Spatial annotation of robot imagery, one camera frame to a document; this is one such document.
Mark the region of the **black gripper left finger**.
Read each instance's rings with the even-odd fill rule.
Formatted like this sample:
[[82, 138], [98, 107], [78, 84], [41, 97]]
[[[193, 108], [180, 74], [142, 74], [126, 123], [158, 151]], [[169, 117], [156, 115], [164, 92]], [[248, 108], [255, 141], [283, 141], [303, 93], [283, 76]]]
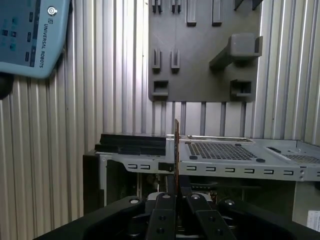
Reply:
[[174, 176], [168, 192], [154, 192], [147, 200], [127, 196], [38, 237], [40, 240], [174, 240], [176, 192]]

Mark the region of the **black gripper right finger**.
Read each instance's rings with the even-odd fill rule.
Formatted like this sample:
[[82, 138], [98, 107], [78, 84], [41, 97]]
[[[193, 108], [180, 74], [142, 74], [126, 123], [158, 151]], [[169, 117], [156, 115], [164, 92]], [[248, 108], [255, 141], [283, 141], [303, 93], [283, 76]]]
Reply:
[[188, 206], [188, 227], [207, 240], [318, 240], [319, 232], [242, 200], [227, 198], [213, 206], [187, 179], [180, 196]]

